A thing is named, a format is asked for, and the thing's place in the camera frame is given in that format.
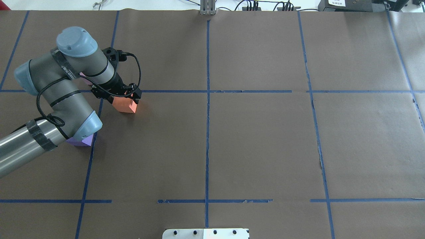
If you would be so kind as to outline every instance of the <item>robotic arm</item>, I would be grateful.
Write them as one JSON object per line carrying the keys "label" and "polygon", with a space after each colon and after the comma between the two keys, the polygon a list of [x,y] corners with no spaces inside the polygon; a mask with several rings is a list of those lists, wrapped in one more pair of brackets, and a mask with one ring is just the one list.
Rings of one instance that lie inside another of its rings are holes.
{"label": "robotic arm", "polygon": [[[0,178],[65,140],[71,137],[83,140],[102,127],[73,79],[83,77],[91,81],[92,93],[110,103],[114,97],[131,98],[138,103],[142,96],[140,65],[133,54],[113,48],[100,50],[97,42],[80,27],[63,30],[56,44],[50,53],[29,60],[14,72],[25,91],[37,95],[37,108],[42,117],[30,120],[0,139]],[[127,56],[133,56],[139,66],[138,85],[125,85],[116,72],[118,62],[125,61]],[[40,108],[41,95],[53,109],[47,116]]]}

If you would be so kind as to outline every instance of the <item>white sticker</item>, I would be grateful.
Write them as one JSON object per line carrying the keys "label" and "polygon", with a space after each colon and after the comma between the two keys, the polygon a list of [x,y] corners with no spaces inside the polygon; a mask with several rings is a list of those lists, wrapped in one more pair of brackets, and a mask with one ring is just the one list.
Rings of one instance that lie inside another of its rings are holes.
{"label": "white sticker", "polygon": [[328,3],[334,6],[345,7],[345,0],[328,0]]}

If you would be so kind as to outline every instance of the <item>light blue joint cap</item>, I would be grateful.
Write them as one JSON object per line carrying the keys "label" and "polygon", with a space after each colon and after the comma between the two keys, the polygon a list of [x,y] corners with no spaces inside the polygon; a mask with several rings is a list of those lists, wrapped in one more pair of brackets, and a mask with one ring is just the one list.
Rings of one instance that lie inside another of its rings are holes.
{"label": "light blue joint cap", "polygon": [[83,139],[89,137],[101,129],[102,125],[102,121],[100,121],[96,112],[93,111],[72,137],[75,140],[82,141]]}
{"label": "light blue joint cap", "polygon": [[56,45],[59,51],[70,57],[90,56],[97,50],[97,42],[79,26],[63,30],[56,38]]}
{"label": "light blue joint cap", "polygon": [[13,72],[15,75],[16,81],[19,85],[24,88],[26,92],[32,95],[38,95],[38,91],[36,90],[34,83],[31,80],[31,75],[29,73],[29,62],[31,60],[25,62],[15,69]]}

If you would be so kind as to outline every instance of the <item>white bracket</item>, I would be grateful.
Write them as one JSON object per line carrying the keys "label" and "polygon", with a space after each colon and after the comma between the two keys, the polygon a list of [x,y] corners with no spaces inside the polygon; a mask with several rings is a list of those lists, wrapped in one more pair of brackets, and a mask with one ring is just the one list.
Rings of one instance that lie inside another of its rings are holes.
{"label": "white bracket", "polygon": [[215,0],[201,0],[201,15],[215,15]]}
{"label": "white bracket", "polygon": [[162,234],[162,239],[249,239],[249,229],[167,229]]}

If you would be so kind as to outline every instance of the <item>white metal plate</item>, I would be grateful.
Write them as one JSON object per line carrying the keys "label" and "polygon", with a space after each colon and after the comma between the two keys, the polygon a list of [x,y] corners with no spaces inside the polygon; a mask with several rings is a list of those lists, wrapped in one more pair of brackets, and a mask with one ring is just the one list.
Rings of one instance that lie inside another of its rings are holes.
{"label": "white metal plate", "polygon": [[249,239],[249,229],[207,228],[207,229],[167,229],[162,239]]}

